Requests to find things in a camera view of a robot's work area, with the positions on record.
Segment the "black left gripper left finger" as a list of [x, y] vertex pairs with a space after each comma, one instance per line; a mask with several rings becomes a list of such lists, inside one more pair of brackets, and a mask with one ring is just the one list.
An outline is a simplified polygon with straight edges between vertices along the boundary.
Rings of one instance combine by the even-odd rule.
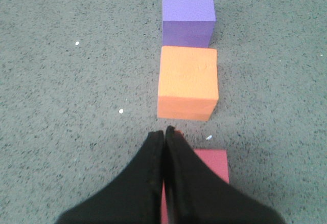
[[164, 133], [148, 133], [126, 168], [105, 188], [60, 215], [57, 223], [160, 223]]

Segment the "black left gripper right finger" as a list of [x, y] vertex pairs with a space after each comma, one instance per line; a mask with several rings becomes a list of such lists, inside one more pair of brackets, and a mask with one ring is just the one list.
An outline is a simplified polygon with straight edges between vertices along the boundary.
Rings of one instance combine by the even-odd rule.
[[284, 223], [274, 209], [217, 176], [173, 126], [166, 129], [163, 178], [172, 223]]

